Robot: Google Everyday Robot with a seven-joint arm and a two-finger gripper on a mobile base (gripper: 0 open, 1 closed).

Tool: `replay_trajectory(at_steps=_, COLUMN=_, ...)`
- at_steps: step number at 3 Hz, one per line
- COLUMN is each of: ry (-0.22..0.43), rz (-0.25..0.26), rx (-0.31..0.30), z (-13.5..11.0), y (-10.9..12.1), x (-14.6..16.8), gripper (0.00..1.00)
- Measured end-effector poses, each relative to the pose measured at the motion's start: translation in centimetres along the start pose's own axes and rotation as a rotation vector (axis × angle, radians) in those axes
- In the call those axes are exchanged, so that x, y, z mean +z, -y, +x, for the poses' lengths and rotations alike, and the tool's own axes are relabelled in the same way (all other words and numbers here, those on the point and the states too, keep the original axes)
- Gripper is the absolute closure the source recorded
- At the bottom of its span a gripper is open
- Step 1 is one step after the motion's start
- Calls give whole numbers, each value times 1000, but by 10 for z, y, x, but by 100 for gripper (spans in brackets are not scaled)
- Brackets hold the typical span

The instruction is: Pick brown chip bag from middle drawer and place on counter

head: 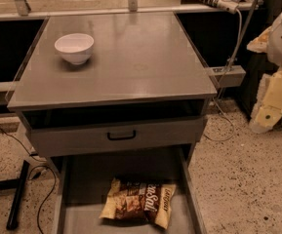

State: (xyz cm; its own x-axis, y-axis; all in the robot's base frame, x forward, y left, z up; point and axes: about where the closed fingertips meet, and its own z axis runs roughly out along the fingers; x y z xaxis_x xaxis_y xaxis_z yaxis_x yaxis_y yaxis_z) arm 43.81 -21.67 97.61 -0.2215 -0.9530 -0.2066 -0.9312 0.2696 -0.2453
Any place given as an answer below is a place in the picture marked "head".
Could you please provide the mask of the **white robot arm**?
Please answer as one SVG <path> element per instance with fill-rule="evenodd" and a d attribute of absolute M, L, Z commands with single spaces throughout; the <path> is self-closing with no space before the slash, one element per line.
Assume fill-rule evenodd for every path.
<path fill-rule="evenodd" d="M 251 114 L 250 129 L 256 134 L 266 133 L 282 118 L 282 12 L 247 49 L 266 53 L 267 59 L 278 66 L 272 75 L 264 75 L 259 84 L 257 102 Z"/>

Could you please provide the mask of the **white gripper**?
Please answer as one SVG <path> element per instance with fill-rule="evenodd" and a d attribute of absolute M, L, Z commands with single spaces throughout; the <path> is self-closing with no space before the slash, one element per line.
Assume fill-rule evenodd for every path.
<path fill-rule="evenodd" d="M 272 130 L 281 118 L 282 68 L 272 75 L 262 76 L 249 127 L 254 133 L 263 134 Z"/>

